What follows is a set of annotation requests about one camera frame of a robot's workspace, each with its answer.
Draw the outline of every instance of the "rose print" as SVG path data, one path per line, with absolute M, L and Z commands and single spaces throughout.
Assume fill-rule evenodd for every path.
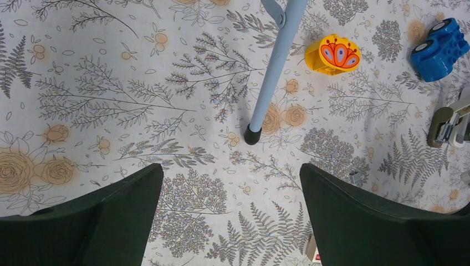
M 419 21 L 414 20 L 408 25 L 408 40 L 412 45 L 419 45 L 426 40 L 427 33 L 425 25 Z
M 23 153 L 0 152 L 0 191 L 18 193 L 29 185 L 34 165 Z
M 72 162 L 63 158 L 63 160 L 53 159 L 47 163 L 40 163 L 34 167 L 34 173 L 43 181 L 54 185 L 61 185 L 71 180 L 74 168 Z
M 299 90 L 299 83 L 295 79 L 291 79 L 287 82 L 285 90 L 288 94 L 294 94 Z
M 276 131 L 279 130 L 281 123 L 281 112 L 279 108 L 274 105 L 270 104 L 268 108 L 268 112 L 264 117 L 263 125 L 262 125 L 262 133 L 263 134 L 274 134 Z
M 300 105 L 291 106 L 282 112 L 282 119 L 290 126 L 300 126 L 305 119 L 305 108 Z

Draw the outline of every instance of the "yellow toy block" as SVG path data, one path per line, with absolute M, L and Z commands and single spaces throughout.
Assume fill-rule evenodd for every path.
M 311 70 L 334 76 L 356 70 L 361 62 L 361 51 L 347 38 L 332 34 L 307 48 L 305 62 Z

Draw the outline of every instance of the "toy wheel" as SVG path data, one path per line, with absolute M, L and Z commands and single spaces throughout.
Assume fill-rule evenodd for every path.
M 422 44 L 418 45 L 417 47 L 415 47 L 413 49 L 413 51 L 411 52 L 411 54 L 416 54 L 416 53 L 420 53 L 424 50 L 427 50 L 432 46 L 433 43 L 434 43 L 433 40 L 427 40 L 424 43 L 422 43 Z
M 430 30 L 429 30 L 429 35 L 438 32 L 440 30 L 445 29 L 447 26 L 449 26 L 452 23 L 451 19 L 444 19 L 443 21 L 439 22 L 438 24 L 434 25 Z

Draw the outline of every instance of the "orange flower design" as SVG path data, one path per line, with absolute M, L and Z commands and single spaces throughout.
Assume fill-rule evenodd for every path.
M 18 193 L 34 175 L 33 162 L 21 152 L 0 152 L 0 191 Z
M 279 108 L 274 105 L 270 104 L 268 108 L 268 112 L 264 117 L 262 127 L 262 133 L 271 135 L 274 134 L 276 131 L 279 130 L 281 123 L 281 113 Z
M 300 126 L 305 119 L 305 109 L 300 106 L 291 106 L 282 112 L 282 119 L 290 126 Z
M 69 130 L 63 125 L 49 127 L 49 131 L 43 134 L 43 137 L 45 137 L 45 139 L 49 141 L 49 143 L 65 141 L 68 136 Z
M 285 86 L 285 90 L 289 93 L 296 93 L 299 89 L 299 83 L 295 79 L 291 79 L 290 81 L 287 82 L 287 85 Z
M 408 40 L 413 45 L 419 45 L 426 40 L 426 27 L 418 20 L 410 22 L 408 25 Z
M 235 147 L 239 142 L 240 142 L 240 138 L 237 137 L 237 135 L 235 135 L 235 133 L 233 132 L 230 132 L 228 135 L 227 135 L 228 139 L 230 140 L 230 146 L 232 147 Z
M 40 163 L 34 167 L 34 173 L 45 182 L 54 185 L 61 185 L 71 180 L 73 176 L 73 166 L 68 159 L 50 160 L 47 163 Z

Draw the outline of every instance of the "blue lego block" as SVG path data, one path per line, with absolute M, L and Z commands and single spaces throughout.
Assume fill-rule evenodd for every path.
M 425 42 L 413 49 L 411 61 L 423 79 L 431 82 L 450 74 L 457 59 L 469 50 L 457 21 L 447 18 L 432 27 Z

